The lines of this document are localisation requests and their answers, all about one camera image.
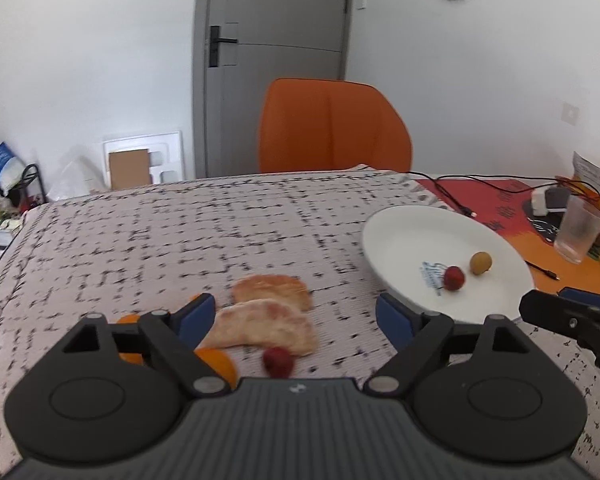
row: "door handle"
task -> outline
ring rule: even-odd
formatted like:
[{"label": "door handle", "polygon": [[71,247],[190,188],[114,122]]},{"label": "door handle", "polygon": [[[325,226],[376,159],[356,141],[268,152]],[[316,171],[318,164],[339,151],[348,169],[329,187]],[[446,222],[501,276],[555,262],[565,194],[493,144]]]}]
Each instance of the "door handle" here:
[{"label": "door handle", "polygon": [[211,43],[238,43],[238,40],[231,40],[230,38],[215,38],[211,40]]},{"label": "door handle", "polygon": [[220,43],[237,44],[238,40],[232,40],[231,38],[221,38],[220,26],[212,25],[211,27],[209,27],[209,68],[218,67],[220,57]]}]

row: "flatbread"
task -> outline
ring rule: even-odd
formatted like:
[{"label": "flatbread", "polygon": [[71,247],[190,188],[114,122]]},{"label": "flatbread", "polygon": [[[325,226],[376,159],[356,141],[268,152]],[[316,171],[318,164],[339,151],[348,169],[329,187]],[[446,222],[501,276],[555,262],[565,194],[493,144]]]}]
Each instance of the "flatbread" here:
[{"label": "flatbread", "polygon": [[202,348],[282,346],[293,355],[308,355],[318,347],[314,326],[294,307],[274,300],[252,300],[222,308],[200,343]]},{"label": "flatbread", "polygon": [[232,295],[236,303],[251,300],[276,300],[305,312],[314,304],[306,285],[284,274],[256,274],[235,283]]}]

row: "white wall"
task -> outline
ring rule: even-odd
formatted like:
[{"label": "white wall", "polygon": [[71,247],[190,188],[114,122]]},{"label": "white wall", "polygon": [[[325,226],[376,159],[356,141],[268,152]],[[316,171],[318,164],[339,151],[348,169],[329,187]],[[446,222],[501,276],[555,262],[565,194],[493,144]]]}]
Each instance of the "white wall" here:
[{"label": "white wall", "polygon": [[394,104],[415,170],[565,174],[573,150],[600,163],[600,0],[368,0],[347,78]]},{"label": "white wall", "polygon": [[195,0],[0,0],[0,140],[48,184],[101,142],[181,130],[193,177]]}]

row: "gray door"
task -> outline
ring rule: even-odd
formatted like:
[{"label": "gray door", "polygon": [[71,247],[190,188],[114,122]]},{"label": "gray door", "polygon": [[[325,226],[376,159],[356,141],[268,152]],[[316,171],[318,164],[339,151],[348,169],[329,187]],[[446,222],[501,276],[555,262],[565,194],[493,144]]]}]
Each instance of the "gray door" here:
[{"label": "gray door", "polygon": [[[346,7],[346,0],[209,0],[208,176],[258,172],[258,121],[274,79],[339,78]],[[219,26],[216,36],[237,43],[211,45],[212,26]],[[217,60],[210,59],[213,48]]]}]

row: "black cable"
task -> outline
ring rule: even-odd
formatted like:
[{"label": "black cable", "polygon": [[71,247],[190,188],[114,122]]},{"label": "black cable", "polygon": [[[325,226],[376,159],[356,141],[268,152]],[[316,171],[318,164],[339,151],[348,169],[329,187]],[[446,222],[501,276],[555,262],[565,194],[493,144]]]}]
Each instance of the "black cable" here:
[{"label": "black cable", "polygon": [[439,190],[440,193],[442,193],[442,195],[447,197],[449,200],[451,200],[451,202],[453,202],[456,205],[456,207],[458,208],[458,211],[460,211],[463,215],[469,216],[471,218],[474,218],[476,216],[474,211],[469,209],[467,206],[464,206],[461,203],[459,203],[458,200],[456,200],[456,198],[451,193],[449,193],[448,190],[446,190],[444,187],[442,187],[442,184],[437,182],[437,180],[435,178],[433,178],[432,176],[429,176],[426,173],[420,173],[419,171],[408,171],[408,173],[423,176],[424,178],[428,178],[430,181],[433,182],[433,185],[436,187],[437,190]]},{"label": "black cable", "polygon": [[[442,184],[440,184],[440,182],[439,182],[440,180],[450,179],[450,178],[468,178],[468,179],[475,180],[477,182],[486,184],[487,186],[492,187],[493,189],[497,189],[498,191],[502,191],[505,193],[511,193],[511,194],[524,193],[527,191],[531,191],[533,189],[540,189],[541,187],[554,186],[557,182],[565,182],[565,183],[569,183],[569,184],[578,183],[578,184],[585,184],[586,186],[589,186],[597,195],[600,196],[600,192],[596,189],[596,187],[589,184],[588,182],[583,182],[581,180],[570,180],[568,178],[551,178],[551,177],[544,177],[544,176],[519,176],[519,175],[483,175],[483,174],[462,174],[462,175],[449,174],[449,175],[442,175],[442,176],[433,178],[432,176],[430,176],[426,173],[421,173],[419,171],[408,171],[407,173],[423,176],[424,178],[432,181],[432,183],[436,187],[436,189],[439,190],[439,192],[442,193],[443,196],[445,196],[446,198],[451,200],[451,202],[458,208],[459,212],[461,212],[465,216],[469,216],[472,218],[477,216],[476,213],[474,211],[472,211],[472,209],[470,209],[467,206],[458,202],[458,200],[448,190],[446,190],[445,187],[442,186]],[[515,178],[515,179],[522,179],[522,180],[550,180],[551,182],[546,183],[546,184],[540,184],[538,186],[529,186],[528,184],[525,184],[526,185],[525,189],[505,189],[503,187],[496,186],[495,184],[492,184],[491,182],[488,182],[487,180],[482,180],[483,178]]]},{"label": "black cable", "polygon": [[[481,182],[483,184],[486,184],[487,186],[493,187],[494,189],[497,189],[499,191],[505,191],[507,193],[524,193],[525,191],[529,191],[531,189],[539,189],[541,187],[547,187],[547,186],[553,186],[556,182],[567,182],[567,183],[578,183],[578,184],[584,184],[585,186],[590,187],[597,195],[600,196],[600,192],[596,189],[596,187],[593,184],[589,184],[588,182],[584,182],[583,180],[571,180],[568,178],[551,178],[551,177],[546,177],[546,176],[520,176],[520,175],[482,175],[482,174],[464,174],[464,175],[442,175],[437,177],[435,180],[443,180],[445,178],[470,178],[472,180],[477,180],[478,182]],[[518,178],[518,179],[523,179],[523,180],[550,180],[551,182],[548,184],[541,184],[540,186],[528,186],[526,189],[519,189],[519,190],[513,190],[513,189],[504,189],[503,187],[499,187],[496,186],[495,184],[492,184],[491,182],[487,182],[485,180],[481,180],[481,178]]]}]

